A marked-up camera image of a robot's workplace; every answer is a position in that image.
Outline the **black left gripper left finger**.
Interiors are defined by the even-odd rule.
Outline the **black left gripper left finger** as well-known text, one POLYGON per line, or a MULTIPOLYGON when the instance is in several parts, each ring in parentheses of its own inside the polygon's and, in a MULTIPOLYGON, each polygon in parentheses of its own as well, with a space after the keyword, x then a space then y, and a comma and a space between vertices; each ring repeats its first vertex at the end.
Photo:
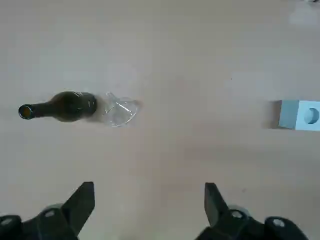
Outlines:
POLYGON ((77 240, 95 208, 95 187, 83 182, 63 204, 50 205, 34 218, 19 215, 0 217, 2 240, 77 240))

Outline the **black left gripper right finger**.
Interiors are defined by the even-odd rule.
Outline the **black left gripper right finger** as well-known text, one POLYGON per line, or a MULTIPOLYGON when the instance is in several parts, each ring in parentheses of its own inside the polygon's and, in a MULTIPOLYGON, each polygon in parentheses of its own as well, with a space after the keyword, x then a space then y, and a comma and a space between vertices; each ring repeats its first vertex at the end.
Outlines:
POLYGON ((228 206, 215 183, 205 183, 204 210, 207 226, 198 240, 307 240, 305 233, 291 220, 269 216, 255 220, 247 210, 228 206))

